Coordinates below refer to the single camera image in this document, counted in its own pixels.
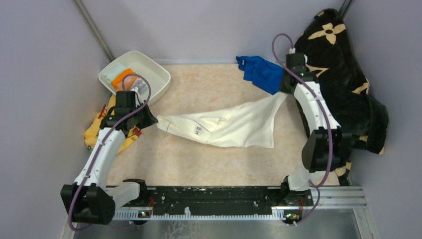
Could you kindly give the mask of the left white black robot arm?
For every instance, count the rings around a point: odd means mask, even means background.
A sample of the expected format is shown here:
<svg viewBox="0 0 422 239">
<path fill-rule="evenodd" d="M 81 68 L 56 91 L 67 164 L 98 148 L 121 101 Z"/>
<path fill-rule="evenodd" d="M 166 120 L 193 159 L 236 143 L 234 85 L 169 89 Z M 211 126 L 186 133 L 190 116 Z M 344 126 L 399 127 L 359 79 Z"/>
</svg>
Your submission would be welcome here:
<svg viewBox="0 0 422 239">
<path fill-rule="evenodd" d="M 69 227 L 77 231 L 75 223 L 87 226 L 108 225 L 117 209 L 133 202 L 145 205 L 149 200 L 147 186 L 142 179 L 126 179 L 108 190 L 106 182 L 111 167 L 130 131 L 157 123 L 148 105 L 139 107 L 114 106 L 100 123 L 97 141 L 87 163 L 72 184 L 63 185 L 60 196 L 68 214 Z"/>
</svg>

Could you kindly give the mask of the aluminium frame rail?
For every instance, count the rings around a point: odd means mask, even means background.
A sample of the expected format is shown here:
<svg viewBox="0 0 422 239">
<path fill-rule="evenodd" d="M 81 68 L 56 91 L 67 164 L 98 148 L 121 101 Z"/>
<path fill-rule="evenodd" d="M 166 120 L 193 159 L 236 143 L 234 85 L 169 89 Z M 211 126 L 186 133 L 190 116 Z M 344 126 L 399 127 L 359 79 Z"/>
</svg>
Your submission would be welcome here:
<svg viewBox="0 0 422 239">
<path fill-rule="evenodd" d="M 146 207 L 126 207 L 116 210 L 112 220 L 139 221 L 233 221 L 233 220 L 266 220 L 282 221 L 288 224 L 299 223 L 304 213 L 311 209 L 360 209 L 366 207 L 366 200 L 360 187 L 353 186 L 323 186 L 318 189 L 309 189 L 314 199 L 312 207 L 300 207 L 293 210 L 291 207 L 273 207 L 269 215 L 253 216 L 193 216 L 190 212 L 175 216 L 154 216 Z"/>
</svg>

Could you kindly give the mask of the yellow cartoon print towel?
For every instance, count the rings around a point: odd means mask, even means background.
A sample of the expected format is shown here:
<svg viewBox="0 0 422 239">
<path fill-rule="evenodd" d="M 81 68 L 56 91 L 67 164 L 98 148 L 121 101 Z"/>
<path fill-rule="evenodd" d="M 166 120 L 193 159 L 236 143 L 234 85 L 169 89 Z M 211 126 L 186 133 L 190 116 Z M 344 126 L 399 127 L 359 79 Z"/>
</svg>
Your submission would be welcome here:
<svg viewBox="0 0 422 239">
<path fill-rule="evenodd" d="M 115 96 L 111 96 L 108 103 L 104 104 L 103 108 L 99 113 L 94 117 L 93 123 L 91 126 L 84 132 L 84 141 L 87 149 L 92 152 L 97 140 L 100 131 L 100 123 L 102 119 L 108 115 L 114 115 L 114 106 L 115 106 Z M 126 137 L 123 145 L 118 150 L 118 154 L 127 149 L 132 143 L 134 143 L 142 134 L 141 130 L 134 126 L 130 131 L 129 135 Z"/>
</svg>

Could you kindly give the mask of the blue towel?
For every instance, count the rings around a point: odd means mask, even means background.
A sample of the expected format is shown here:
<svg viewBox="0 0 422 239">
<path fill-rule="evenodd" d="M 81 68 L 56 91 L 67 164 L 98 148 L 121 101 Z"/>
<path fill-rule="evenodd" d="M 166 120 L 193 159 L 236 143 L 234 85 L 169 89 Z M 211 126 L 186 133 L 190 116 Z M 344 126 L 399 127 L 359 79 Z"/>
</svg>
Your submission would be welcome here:
<svg viewBox="0 0 422 239">
<path fill-rule="evenodd" d="M 250 81 L 259 89 L 274 95 L 279 92 L 283 77 L 283 68 L 260 56 L 236 56 L 243 79 Z"/>
</svg>

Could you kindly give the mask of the white square plastic basin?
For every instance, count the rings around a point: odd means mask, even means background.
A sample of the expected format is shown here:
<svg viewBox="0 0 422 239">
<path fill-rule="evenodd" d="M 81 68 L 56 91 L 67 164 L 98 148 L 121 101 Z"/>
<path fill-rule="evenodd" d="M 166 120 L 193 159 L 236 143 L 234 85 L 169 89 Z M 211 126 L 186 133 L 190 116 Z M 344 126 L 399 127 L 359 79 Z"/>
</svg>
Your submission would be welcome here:
<svg viewBox="0 0 422 239">
<path fill-rule="evenodd" d="M 103 80 L 103 72 L 117 64 L 124 65 L 127 69 L 132 69 L 135 74 L 147 80 L 152 90 L 148 103 L 150 106 L 160 99 L 170 86 L 171 75 L 165 68 L 139 51 L 129 51 L 109 63 L 98 75 L 99 81 L 113 94 L 117 90 L 113 88 L 111 82 Z"/>
</svg>

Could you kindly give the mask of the cream white towel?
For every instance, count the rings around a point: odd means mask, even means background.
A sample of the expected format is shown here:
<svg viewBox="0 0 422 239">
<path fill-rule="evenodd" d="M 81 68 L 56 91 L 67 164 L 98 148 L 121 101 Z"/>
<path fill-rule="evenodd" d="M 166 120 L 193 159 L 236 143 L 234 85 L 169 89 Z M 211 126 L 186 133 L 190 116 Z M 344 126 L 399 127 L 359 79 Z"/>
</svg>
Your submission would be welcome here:
<svg viewBox="0 0 422 239">
<path fill-rule="evenodd" d="M 274 120 L 287 94 L 278 92 L 258 101 L 218 111 L 158 116 L 167 133 L 217 147 L 274 147 Z"/>
</svg>

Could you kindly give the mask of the black floral pattern blanket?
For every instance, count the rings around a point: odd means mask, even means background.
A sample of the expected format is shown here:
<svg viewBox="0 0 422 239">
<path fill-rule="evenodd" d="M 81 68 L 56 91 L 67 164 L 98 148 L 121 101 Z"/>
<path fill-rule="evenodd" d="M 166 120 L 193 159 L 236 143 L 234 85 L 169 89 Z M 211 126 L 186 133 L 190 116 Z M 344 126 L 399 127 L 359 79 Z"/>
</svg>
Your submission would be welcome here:
<svg viewBox="0 0 422 239">
<path fill-rule="evenodd" d="M 318 78 L 342 132 L 352 134 L 352 148 L 383 154 L 388 112 L 369 94 L 370 82 L 355 58 L 339 12 L 333 8 L 319 12 L 294 47 L 307 56 L 306 67 Z"/>
</svg>

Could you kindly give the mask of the light green rolled towel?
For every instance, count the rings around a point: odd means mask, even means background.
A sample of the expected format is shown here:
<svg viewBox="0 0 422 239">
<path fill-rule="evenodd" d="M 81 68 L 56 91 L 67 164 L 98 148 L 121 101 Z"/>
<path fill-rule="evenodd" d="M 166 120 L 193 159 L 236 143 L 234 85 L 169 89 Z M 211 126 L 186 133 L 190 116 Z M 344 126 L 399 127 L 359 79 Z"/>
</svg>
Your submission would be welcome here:
<svg viewBox="0 0 422 239">
<path fill-rule="evenodd" d="M 124 65 L 117 64 L 103 72 L 103 80 L 105 82 L 112 82 L 126 69 L 127 67 L 125 67 Z"/>
</svg>

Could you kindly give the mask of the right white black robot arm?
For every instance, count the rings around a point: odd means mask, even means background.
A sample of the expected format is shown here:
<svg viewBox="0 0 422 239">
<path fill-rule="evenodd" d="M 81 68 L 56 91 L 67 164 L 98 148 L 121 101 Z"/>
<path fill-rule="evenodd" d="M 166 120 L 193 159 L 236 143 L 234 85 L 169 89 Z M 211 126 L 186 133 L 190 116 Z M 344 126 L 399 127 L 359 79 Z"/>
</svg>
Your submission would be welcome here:
<svg viewBox="0 0 422 239">
<path fill-rule="evenodd" d="M 345 164 L 350 136 L 342 136 L 341 126 L 330 112 L 314 73 L 285 70 L 284 74 L 280 90 L 294 96 L 307 132 L 302 165 L 285 177 L 280 192 L 281 201 L 293 205 L 305 198 L 315 180 L 320 181 L 316 187 L 323 185 L 331 171 Z"/>
</svg>

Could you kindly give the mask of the orange rolled towel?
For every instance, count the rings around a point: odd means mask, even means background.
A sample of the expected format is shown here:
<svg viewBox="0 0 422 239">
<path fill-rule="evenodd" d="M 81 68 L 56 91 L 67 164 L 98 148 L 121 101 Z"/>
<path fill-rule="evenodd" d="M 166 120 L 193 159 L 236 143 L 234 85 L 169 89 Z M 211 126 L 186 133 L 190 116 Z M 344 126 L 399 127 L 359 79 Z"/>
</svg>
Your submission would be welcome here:
<svg viewBox="0 0 422 239">
<path fill-rule="evenodd" d="M 111 85 L 117 91 L 129 90 L 137 79 L 133 74 L 132 69 L 126 69 L 111 82 Z"/>
</svg>

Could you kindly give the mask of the rabbit print striped towel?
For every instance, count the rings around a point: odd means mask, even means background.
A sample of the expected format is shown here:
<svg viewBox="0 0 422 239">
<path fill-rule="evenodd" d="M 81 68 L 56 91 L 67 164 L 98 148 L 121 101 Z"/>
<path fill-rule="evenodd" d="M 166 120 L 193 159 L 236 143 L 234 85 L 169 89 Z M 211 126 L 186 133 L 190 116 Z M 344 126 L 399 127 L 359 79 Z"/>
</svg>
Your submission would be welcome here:
<svg viewBox="0 0 422 239">
<path fill-rule="evenodd" d="M 136 91 L 142 95 L 148 92 L 148 86 L 146 85 L 144 81 L 137 81 L 131 86 L 130 90 Z"/>
</svg>

